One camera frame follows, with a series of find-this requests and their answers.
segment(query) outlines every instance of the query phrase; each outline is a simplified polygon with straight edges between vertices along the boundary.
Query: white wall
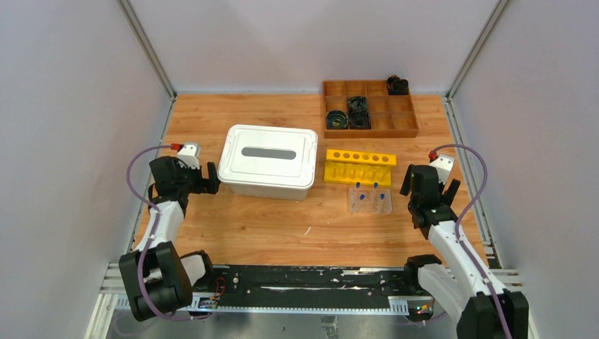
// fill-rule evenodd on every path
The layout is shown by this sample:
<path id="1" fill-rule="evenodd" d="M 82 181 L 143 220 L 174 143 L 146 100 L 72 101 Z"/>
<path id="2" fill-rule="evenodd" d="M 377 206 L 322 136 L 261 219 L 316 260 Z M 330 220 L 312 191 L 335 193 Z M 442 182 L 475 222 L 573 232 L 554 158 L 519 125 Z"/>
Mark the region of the white wall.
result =
<path id="1" fill-rule="evenodd" d="M 514 0 L 461 88 L 487 216 L 541 338 L 597 338 L 599 3 Z"/>
<path id="2" fill-rule="evenodd" d="M 178 91 L 319 90 L 397 73 L 446 91 L 496 0 L 132 0 Z"/>
<path id="3" fill-rule="evenodd" d="M 83 337 L 168 104 L 115 1 L 0 1 L 0 338 Z"/>

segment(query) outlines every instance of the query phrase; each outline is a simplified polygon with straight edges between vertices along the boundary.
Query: yellow rack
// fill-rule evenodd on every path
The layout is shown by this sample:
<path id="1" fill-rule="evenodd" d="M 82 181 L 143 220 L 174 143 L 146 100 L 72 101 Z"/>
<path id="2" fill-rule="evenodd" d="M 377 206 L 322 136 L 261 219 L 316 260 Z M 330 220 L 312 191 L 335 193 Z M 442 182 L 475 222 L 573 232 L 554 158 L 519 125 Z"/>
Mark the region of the yellow rack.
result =
<path id="1" fill-rule="evenodd" d="M 356 152 L 354 150 L 326 150 L 324 182 L 364 185 L 378 183 L 391 188 L 391 168 L 397 166 L 393 154 Z"/>

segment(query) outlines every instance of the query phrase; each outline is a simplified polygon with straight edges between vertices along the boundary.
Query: white plastic box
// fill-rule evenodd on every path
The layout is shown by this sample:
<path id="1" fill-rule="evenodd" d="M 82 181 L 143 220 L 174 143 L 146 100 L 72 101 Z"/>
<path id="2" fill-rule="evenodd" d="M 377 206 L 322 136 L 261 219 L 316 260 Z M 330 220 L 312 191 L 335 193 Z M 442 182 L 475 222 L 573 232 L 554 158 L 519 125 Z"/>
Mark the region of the white plastic box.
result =
<path id="1" fill-rule="evenodd" d="M 218 179 L 236 194 L 301 201 L 314 183 L 318 136 L 309 129 L 235 125 Z"/>

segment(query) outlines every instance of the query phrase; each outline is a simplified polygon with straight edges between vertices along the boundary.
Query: wooden tabletop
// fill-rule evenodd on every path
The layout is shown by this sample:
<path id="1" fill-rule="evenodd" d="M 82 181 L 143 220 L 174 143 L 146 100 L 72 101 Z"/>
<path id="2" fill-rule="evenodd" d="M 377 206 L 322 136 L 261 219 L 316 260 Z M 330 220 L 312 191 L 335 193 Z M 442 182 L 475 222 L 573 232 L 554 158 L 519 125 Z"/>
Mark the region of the wooden tabletop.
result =
<path id="1" fill-rule="evenodd" d="M 319 135 L 316 179 L 305 201 L 238 196 L 226 184 L 220 185 L 215 196 L 191 195 L 175 242 L 180 256 L 203 249 L 213 263 L 403 266 L 409 256 L 439 255 L 420 231 L 413 229 L 408 198 L 398 191 L 410 163 L 427 164 L 431 149 L 452 142 L 441 98 L 414 96 L 420 133 L 416 138 L 397 139 L 324 139 L 321 102 L 320 95 L 180 95 L 177 98 L 165 143 L 199 143 L 200 163 L 204 166 L 207 162 L 218 165 L 227 131 L 235 124 L 312 129 Z M 398 166 L 392 171 L 392 214 L 348 212 L 350 186 L 322 182 L 327 148 L 397 155 Z M 452 149 L 443 153 L 455 157 Z M 174 151 L 166 150 L 163 155 L 174 155 Z M 452 176 L 463 179 L 457 166 Z M 463 184 L 453 209 L 459 214 L 467 203 Z M 137 241 L 147 223 L 148 215 L 144 213 Z M 484 258 L 471 212 L 463 227 Z"/>

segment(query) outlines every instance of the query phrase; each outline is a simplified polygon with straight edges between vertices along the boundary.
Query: wooden compartment box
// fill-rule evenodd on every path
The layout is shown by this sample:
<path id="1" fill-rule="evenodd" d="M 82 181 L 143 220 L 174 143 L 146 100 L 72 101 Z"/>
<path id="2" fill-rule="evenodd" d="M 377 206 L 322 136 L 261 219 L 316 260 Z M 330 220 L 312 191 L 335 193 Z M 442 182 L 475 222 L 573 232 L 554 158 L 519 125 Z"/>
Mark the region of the wooden compartment box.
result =
<path id="1" fill-rule="evenodd" d="M 412 95 L 389 95 L 384 80 L 324 81 L 324 138 L 414 138 L 418 123 Z M 327 129 L 326 113 L 340 110 L 348 113 L 348 98 L 366 97 L 371 129 Z"/>

